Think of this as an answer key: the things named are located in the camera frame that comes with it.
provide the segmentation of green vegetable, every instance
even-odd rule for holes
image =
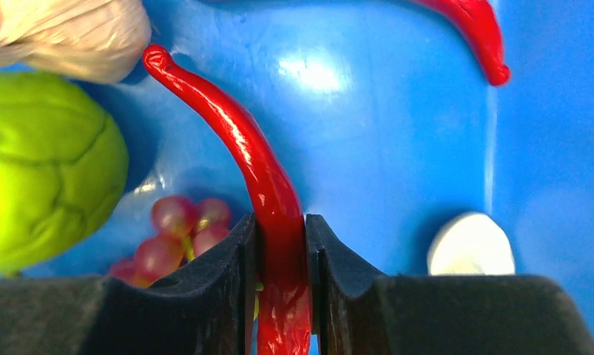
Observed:
[[[99,229],[128,165],[111,115],[80,87],[45,72],[0,72],[0,273]]]

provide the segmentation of blue tray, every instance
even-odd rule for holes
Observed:
[[[439,226],[487,212],[518,271],[558,280],[594,333],[594,0],[493,1],[513,71],[502,89],[446,20],[403,1],[145,4],[154,42],[254,114],[306,211],[366,260],[424,274]],[[151,235],[169,193],[251,210],[223,144],[140,66],[87,90],[125,134],[128,192],[102,230],[29,275],[105,272]]]

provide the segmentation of bunch of grapes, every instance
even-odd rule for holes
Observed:
[[[225,239],[231,217],[227,204],[217,198],[196,206],[180,195],[161,198],[151,211],[156,235],[143,241],[133,258],[114,263],[109,274],[146,288]]]

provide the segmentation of red grape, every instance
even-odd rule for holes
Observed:
[[[225,239],[228,234],[229,229],[225,226],[218,224],[207,226],[192,240],[192,247],[195,251],[195,256],[199,257],[199,255],[208,251],[221,240]]]
[[[219,224],[227,228],[229,227],[229,223],[232,219],[232,212],[229,211],[229,206],[222,200],[218,200],[217,198],[202,200],[197,205],[197,209],[199,212],[196,228],[197,233],[212,224]]]
[[[136,271],[148,280],[156,280],[177,270],[182,259],[181,242],[164,237],[145,240],[133,257]]]
[[[174,195],[159,199],[151,211],[155,228],[163,235],[184,238],[195,227],[198,211],[190,199]]]
[[[115,262],[109,268],[109,275],[116,277],[129,285],[133,285],[133,278],[135,276],[135,262],[132,258],[126,258]]]

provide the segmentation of red chili pepper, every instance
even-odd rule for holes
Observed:
[[[210,125],[244,175],[263,236],[258,353],[307,354],[311,322],[306,241],[301,204],[290,179],[246,109],[179,67],[163,47],[149,46],[143,61],[153,78]]]
[[[451,21],[465,37],[491,85],[506,84],[510,68],[504,63],[504,43],[493,7],[487,0],[410,0]]]

